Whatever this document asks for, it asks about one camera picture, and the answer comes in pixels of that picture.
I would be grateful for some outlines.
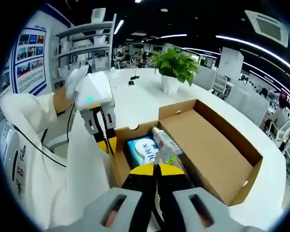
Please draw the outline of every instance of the photo on poster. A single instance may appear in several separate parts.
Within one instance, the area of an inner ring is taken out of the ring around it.
[[[26,47],[22,47],[22,48],[19,48],[17,50],[17,61],[21,60],[21,59],[24,59],[24,58],[27,58],[27,48]]]
[[[43,43],[44,43],[44,36],[38,35],[38,44],[43,44]]]
[[[35,70],[43,66],[43,59],[35,60],[31,62],[31,70]]]
[[[29,35],[27,34],[20,35],[18,45],[28,44],[28,40]]]
[[[10,72],[5,72],[0,79],[1,92],[10,86]]]
[[[22,76],[30,71],[31,71],[30,62],[21,64],[17,67],[17,77],[19,78],[20,76]]]
[[[43,54],[43,46],[37,46],[37,55]]]
[[[35,56],[36,47],[28,47],[27,57]]]
[[[30,35],[29,36],[29,44],[36,44],[37,43],[37,35]]]

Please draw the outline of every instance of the cardboard box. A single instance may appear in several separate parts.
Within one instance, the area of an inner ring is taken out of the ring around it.
[[[111,161],[119,186],[131,170],[125,142],[148,135],[153,126],[166,131],[182,148],[180,159],[194,184],[201,182],[226,205],[245,200],[262,156],[241,133],[199,100],[162,107],[158,121],[143,123],[135,130],[116,130],[117,148]]]

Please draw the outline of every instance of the hand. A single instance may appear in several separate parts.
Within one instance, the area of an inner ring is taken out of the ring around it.
[[[82,66],[79,69],[74,69],[66,79],[66,98],[73,99],[75,97],[75,88],[78,83],[87,75],[88,65]]]

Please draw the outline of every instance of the poster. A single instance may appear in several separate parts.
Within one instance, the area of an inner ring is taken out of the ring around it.
[[[12,86],[14,93],[32,93],[46,85],[44,52],[46,29],[24,28],[12,54]]]
[[[0,76],[0,99],[8,93],[12,93],[12,87],[11,87],[11,79],[10,79],[10,62],[11,62],[11,56],[9,56],[8,61],[5,64],[5,67],[3,68]]]

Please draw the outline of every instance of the black cable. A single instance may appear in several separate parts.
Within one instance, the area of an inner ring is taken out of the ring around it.
[[[48,129],[44,130],[44,133],[43,133],[43,136],[42,136],[42,139],[41,139],[41,143],[44,142],[44,139],[45,139],[47,131],[48,131]]]
[[[68,143],[69,143],[69,124],[70,124],[70,119],[71,119],[71,115],[72,115],[74,106],[75,106],[75,102],[73,102],[72,109],[71,109],[71,112],[70,112],[70,116],[69,116],[69,119],[68,119],[68,125],[67,125],[67,140],[68,140]]]
[[[51,161],[55,162],[56,164],[59,164],[62,167],[67,167],[65,165],[63,165],[62,163],[59,163],[58,161],[54,160],[53,158],[49,157],[47,154],[45,154],[45,152],[43,152],[41,149],[39,149],[33,142],[31,142],[31,140],[15,125],[13,125],[13,127],[15,128],[15,130],[17,130],[19,133],[21,133],[25,139],[28,140],[29,143],[31,143],[36,149],[38,149],[43,155],[45,155],[46,157],[48,157]]]
[[[109,146],[108,146],[107,140],[106,140],[105,137],[104,137],[103,130],[102,130],[101,126],[100,126],[100,123],[99,123],[99,120],[98,120],[98,117],[97,117],[97,113],[98,113],[99,111],[102,112],[102,110],[100,110],[100,108],[94,108],[94,109],[92,110],[92,112],[93,112],[93,121],[94,121],[94,123],[95,123],[95,125],[96,125],[96,127],[97,127],[97,129],[98,129],[98,132],[99,132],[100,134],[103,135],[103,138],[104,138],[103,140],[104,140],[104,143],[105,143],[105,146],[106,146],[106,153],[109,154]]]
[[[109,141],[108,138],[107,138],[107,134],[106,134],[106,131],[107,131],[106,119],[105,119],[105,115],[104,115],[104,112],[103,112],[102,109],[101,109],[101,114],[102,114],[103,123],[104,123],[104,127],[105,127],[106,142],[107,142],[107,144],[108,144],[109,147],[110,147],[110,151],[111,151],[112,155],[114,155],[114,152],[113,152],[112,146],[111,146],[111,144],[110,144],[110,141]]]

